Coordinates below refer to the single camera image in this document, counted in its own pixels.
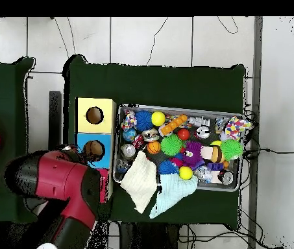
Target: red ball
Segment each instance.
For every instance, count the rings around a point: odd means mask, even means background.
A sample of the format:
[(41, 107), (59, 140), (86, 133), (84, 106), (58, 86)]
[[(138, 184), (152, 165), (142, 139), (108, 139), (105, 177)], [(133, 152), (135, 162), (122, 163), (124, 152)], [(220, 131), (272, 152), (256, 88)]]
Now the red ball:
[(177, 136), (181, 139), (181, 140), (187, 140), (190, 138), (190, 131), (187, 129), (180, 129), (178, 131)]

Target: yellow tennis ball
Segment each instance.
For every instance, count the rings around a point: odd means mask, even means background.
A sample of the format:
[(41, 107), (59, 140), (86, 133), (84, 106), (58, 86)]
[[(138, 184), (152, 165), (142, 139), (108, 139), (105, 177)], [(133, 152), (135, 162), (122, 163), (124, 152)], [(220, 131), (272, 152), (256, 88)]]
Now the yellow tennis ball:
[(189, 167), (187, 166), (181, 166), (179, 168), (179, 176), (183, 179), (183, 180), (190, 180), (191, 177), (193, 176), (193, 170), (191, 170)]
[(155, 126), (161, 126), (165, 122), (165, 115), (162, 112), (159, 112), (159, 111), (154, 112), (151, 115), (151, 122)]

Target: purple spiky toy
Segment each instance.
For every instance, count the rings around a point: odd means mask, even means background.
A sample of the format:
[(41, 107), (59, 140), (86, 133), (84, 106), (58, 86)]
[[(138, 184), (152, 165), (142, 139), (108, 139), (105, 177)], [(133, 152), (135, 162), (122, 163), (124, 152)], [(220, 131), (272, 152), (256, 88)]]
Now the purple spiky toy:
[(186, 142), (185, 152), (183, 153), (184, 166), (196, 168), (197, 163), (202, 163), (203, 159), (200, 155), (202, 144), (199, 142)]

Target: green mat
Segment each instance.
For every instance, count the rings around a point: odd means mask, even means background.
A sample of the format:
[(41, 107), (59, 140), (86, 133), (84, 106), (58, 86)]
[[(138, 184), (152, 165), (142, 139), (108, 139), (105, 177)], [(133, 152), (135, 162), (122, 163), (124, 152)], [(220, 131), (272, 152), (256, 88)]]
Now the green mat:
[[(74, 143), (75, 97), (113, 99), (117, 104), (242, 113), (244, 75), (242, 65), (230, 69), (96, 65), (88, 64), (79, 54), (72, 56), (64, 66), (64, 141)], [(155, 219), (150, 219), (149, 213), (156, 194), (142, 215), (134, 209), (125, 190), (116, 184), (112, 200), (110, 220), (214, 223), (238, 228), (238, 191), (196, 190)]]
[(20, 58), (13, 64), (0, 64), (0, 221), (33, 222), (37, 218), (23, 199), (5, 187), (5, 165), (27, 153), (25, 116), (25, 77), (33, 58)]

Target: gray tray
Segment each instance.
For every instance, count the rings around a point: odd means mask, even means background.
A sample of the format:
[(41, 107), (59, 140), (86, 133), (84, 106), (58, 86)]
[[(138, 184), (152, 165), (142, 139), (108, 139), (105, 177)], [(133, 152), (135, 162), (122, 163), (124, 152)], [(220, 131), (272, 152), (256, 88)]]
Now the gray tray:
[[(147, 106), (147, 105), (137, 105), (137, 104), (121, 104), (118, 108), (117, 113), (117, 120), (116, 120), (116, 146), (114, 149), (114, 162), (113, 162), (113, 179), (117, 183), (121, 183), (123, 177), (125, 174), (119, 173), (116, 171), (116, 163), (119, 158), (122, 159), (121, 156), (121, 150), (120, 147), (127, 143), (122, 136), (123, 130), (120, 127), (121, 122), (125, 118), (124, 110), (132, 110), (134, 112), (138, 111), (149, 111), (151, 113), (155, 111), (161, 111), (165, 114), (169, 115), (182, 115), (185, 114), (188, 117), (200, 117), (203, 116), (205, 119), (210, 119), (210, 136), (208, 139), (197, 139), (193, 136), (194, 131), (196, 131), (197, 127), (192, 127), (188, 129), (191, 134), (191, 141), (198, 141), (202, 143), (204, 146), (209, 146), (211, 142), (215, 140), (219, 140), (219, 135), (215, 132), (215, 118), (218, 116), (228, 117), (229, 119), (233, 117), (234, 115), (238, 118), (242, 118), (241, 114), (238, 113), (223, 113), (223, 112), (211, 112), (211, 111), (200, 111), (200, 110), (190, 110), (190, 109), (178, 109), (178, 108), (167, 108), (167, 107), (158, 107), (158, 106)], [(173, 131), (173, 133), (177, 133), (180, 130), (180, 128), (177, 128)], [(243, 144), (243, 135), (241, 135), (241, 144)], [(149, 154), (148, 151), (145, 149), (144, 152), (146, 153), (147, 157), (150, 158), (151, 161), (153, 161), (157, 168), (159, 164), (168, 159), (169, 156), (166, 156), (162, 151), (160, 151), (157, 154)], [(211, 191), (226, 191), (226, 192), (234, 192), (239, 188), (240, 183), (240, 175), (241, 175), (241, 163), (242, 163), (242, 157), (240, 157), (237, 160), (231, 160), (229, 162), (229, 170), (231, 170), (234, 174), (234, 180), (229, 185), (223, 185), (223, 184), (213, 184), (213, 183), (206, 183), (203, 180), (199, 180), (197, 189), (203, 189), (203, 190), (211, 190)], [(157, 183), (160, 184), (160, 176), (157, 174)]]

